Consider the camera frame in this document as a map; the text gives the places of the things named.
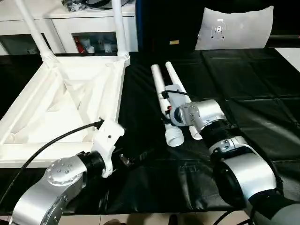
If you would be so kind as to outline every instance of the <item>cushion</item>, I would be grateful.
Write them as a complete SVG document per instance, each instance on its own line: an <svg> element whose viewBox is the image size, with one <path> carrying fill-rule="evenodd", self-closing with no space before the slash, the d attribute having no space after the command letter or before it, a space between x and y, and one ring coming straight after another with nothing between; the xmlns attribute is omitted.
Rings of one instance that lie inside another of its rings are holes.
<svg viewBox="0 0 300 225"><path fill-rule="evenodd" d="M195 50L264 48L272 30L273 9L227 14L205 8Z"/></svg>

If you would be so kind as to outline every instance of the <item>black tablecloth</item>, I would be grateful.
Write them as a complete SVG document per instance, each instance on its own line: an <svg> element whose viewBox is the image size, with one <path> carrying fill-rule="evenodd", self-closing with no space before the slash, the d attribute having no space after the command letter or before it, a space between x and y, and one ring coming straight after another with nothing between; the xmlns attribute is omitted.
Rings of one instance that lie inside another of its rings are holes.
<svg viewBox="0 0 300 225"><path fill-rule="evenodd" d="M285 196L300 200L300 73L274 49L215 50L151 55L132 53L126 68L119 123L126 129L113 161L118 170L108 179L95 178L66 213L114 214L227 210L212 178L203 141L183 129L185 142L165 144L165 128L150 66L171 61L195 100L216 99L227 118L268 154L284 180ZM0 57L2 113L40 66L37 56ZM122 166L123 153L133 165ZM22 193L45 169L28 169L0 211L11 212ZM14 169L0 169L3 191Z"/></svg>

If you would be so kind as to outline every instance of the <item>label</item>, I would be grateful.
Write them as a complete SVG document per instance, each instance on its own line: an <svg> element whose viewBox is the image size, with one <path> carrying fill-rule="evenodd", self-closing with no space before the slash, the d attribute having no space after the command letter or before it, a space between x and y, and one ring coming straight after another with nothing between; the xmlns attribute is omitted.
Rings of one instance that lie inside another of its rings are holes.
<svg viewBox="0 0 300 225"><path fill-rule="evenodd" d="M179 40L170 41L170 45L178 45L178 44L179 44Z"/></svg>

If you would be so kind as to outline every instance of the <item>floor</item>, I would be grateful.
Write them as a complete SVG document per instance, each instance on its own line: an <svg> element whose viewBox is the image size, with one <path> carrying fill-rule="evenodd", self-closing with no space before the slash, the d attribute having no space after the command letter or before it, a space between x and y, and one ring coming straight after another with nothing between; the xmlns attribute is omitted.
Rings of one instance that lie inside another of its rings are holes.
<svg viewBox="0 0 300 225"><path fill-rule="evenodd" d="M201 212L178 214L179 225L212 225L224 212ZM99 216L63 216L59 225L104 225L106 222L117 219L127 225L167 225L170 214L123 214ZM219 225L236 225L249 217L243 211L233 212L222 220Z"/></svg>

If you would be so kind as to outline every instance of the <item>black cable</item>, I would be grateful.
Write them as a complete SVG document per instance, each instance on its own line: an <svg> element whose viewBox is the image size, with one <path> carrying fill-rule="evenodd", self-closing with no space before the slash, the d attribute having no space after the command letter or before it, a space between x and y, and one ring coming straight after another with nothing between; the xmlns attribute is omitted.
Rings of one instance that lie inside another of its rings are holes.
<svg viewBox="0 0 300 225"><path fill-rule="evenodd" d="M45 144L43 147L41 147L36 153L34 153L25 163L24 165L21 167L21 169L19 170L19 172L16 174L16 176L14 176L12 178L12 181L10 182L8 188L6 189L5 193L3 194L3 196L1 197L0 200L0 205L2 204L4 198L6 197L6 195L8 194L8 192L10 191L10 189L12 188L12 186L14 185L15 181L17 180L18 176L24 171L24 169L35 159L35 157L37 157L42 151L44 151L46 148L48 148L50 145L54 144L55 142L63 139L64 137L67 137L73 133L76 133L78 131L84 130L86 128L90 128L90 127L97 127L97 129L100 128L100 126L102 125L102 123L104 122L104 120L98 121L98 122L94 122L79 128L76 128L74 130L71 130L57 138L54 138L52 141L48 142L47 144Z"/></svg>
<svg viewBox="0 0 300 225"><path fill-rule="evenodd" d="M236 210L231 210L231 211L225 212L223 215L221 215L221 216L219 217L219 219L217 219L217 220L214 222L213 225L219 224L225 217L227 217L230 213L235 212L235 211L236 211Z"/></svg>
<svg viewBox="0 0 300 225"><path fill-rule="evenodd" d="M185 92L178 91L178 90L164 90L164 91L161 92L162 96L164 96L166 93L176 93L176 94L187 95L187 96L190 96L190 97L193 97L193 98L199 98L195 95L187 94Z"/></svg>

